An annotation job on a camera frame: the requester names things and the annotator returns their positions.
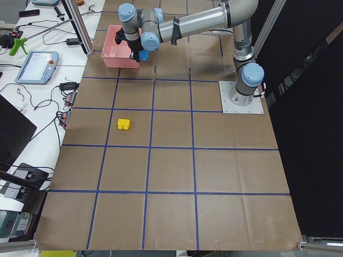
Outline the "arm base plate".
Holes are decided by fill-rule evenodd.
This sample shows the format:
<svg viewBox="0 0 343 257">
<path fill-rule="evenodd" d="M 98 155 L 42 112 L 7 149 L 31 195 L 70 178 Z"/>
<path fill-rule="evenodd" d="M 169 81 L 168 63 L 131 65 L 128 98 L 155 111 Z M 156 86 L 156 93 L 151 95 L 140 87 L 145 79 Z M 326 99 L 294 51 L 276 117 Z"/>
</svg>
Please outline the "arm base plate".
<svg viewBox="0 0 343 257">
<path fill-rule="evenodd" d="M 236 90 L 236 81 L 219 81 L 222 112 L 224 114 L 263 115 L 260 97 L 244 96 Z"/>
</svg>

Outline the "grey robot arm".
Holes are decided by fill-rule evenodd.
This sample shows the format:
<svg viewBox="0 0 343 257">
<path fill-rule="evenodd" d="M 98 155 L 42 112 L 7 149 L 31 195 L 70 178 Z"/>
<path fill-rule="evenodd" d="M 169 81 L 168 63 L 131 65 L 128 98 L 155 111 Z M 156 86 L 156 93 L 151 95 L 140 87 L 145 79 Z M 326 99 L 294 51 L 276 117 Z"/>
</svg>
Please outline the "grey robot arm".
<svg viewBox="0 0 343 257">
<path fill-rule="evenodd" d="M 229 98 L 235 105 L 248 106 L 264 79 L 264 70 L 256 63 L 251 44 L 250 18 L 257 6 L 258 1 L 222 1 L 218 7 L 163 21 L 161 9 L 136 9 L 133 4 L 123 3 L 118 8 L 122 27 L 116 33 L 115 42 L 126 41 L 131 49 L 130 58 L 139 62 L 141 51 L 156 51 L 161 43 L 170 42 L 175 46 L 177 40 L 186 36 L 220 27 L 232 28 L 238 81 L 230 90 Z"/>
</svg>

